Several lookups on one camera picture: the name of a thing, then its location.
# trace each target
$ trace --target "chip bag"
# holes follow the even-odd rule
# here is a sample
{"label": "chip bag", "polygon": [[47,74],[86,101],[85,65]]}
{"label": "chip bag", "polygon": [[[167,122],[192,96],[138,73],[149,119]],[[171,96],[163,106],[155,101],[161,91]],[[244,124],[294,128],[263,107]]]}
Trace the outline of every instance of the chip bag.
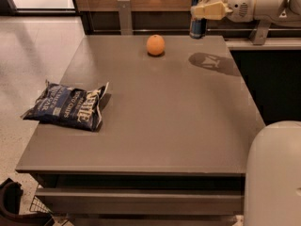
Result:
{"label": "chip bag", "polygon": [[46,81],[46,89],[22,118],[95,131],[102,121],[99,102],[108,83],[86,91]]}

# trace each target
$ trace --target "gray table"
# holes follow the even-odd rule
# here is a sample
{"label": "gray table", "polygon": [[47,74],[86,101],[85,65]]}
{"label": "gray table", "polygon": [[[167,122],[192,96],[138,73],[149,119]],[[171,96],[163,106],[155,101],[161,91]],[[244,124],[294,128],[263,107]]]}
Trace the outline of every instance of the gray table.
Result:
{"label": "gray table", "polygon": [[[61,193],[84,197],[92,190],[90,199],[112,193],[105,191],[112,189],[108,186],[95,186],[96,179],[88,176],[135,175],[143,181],[148,176],[226,178],[246,172],[248,150],[264,123],[223,38],[165,36],[166,51],[159,57],[147,54],[147,38],[96,36],[81,42],[61,84],[95,89],[110,83],[102,127],[92,133],[40,124],[16,169],[32,174],[45,187],[37,195],[46,203],[48,200],[53,210],[67,210],[55,204],[62,204]],[[70,182],[76,182],[80,191],[74,192]],[[133,191],[113,194],[137,193],[129,188]],[[177,193],[173,194],[176,199],[187,196],[187,190]],[[99,208],[83,210],[110,213]],[[78,210],[67,213],[77,214]],[[122,210],[114,212],[130,214]],[[158,215],[165,209],[153,210],[151,213]],[[220,210],[217,215],[225,213]],[[193,214],[214,214],[214,208],[200,211]]]}

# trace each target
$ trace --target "white robot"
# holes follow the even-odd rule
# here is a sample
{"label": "white robot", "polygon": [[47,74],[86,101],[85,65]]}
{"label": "white robot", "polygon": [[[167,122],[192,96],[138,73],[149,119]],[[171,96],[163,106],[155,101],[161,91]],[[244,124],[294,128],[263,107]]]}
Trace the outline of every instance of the white robot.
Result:
{"label": "white robot", "polygon": [[191,14],[197,20],[258,20],[259,34],[253,43],[264,44],[270,24],[301,27],[301,0],[199,0]]}
{"label": "white robot", "polygon": [[[301,0],[199,0],[191,14],[197,20],[258,20],[253,43],[263,44],[270,24],[301,27]],[[255,138],[246,167],[244,221],[245,226],[301,225],[301,122],[269,125]]]}

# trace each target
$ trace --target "floor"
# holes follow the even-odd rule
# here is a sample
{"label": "floor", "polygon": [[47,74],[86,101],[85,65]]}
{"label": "floor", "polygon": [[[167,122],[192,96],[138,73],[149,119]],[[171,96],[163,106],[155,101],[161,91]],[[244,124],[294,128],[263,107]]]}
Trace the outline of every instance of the floor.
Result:
{"label": "floor", "polygon": [[60,81],[84,36],[79,17],[0,16],[0,183],[22,184],[21,214],[29,213],[37,183],[15,167],[38,123],[20,116],[46,79]]}

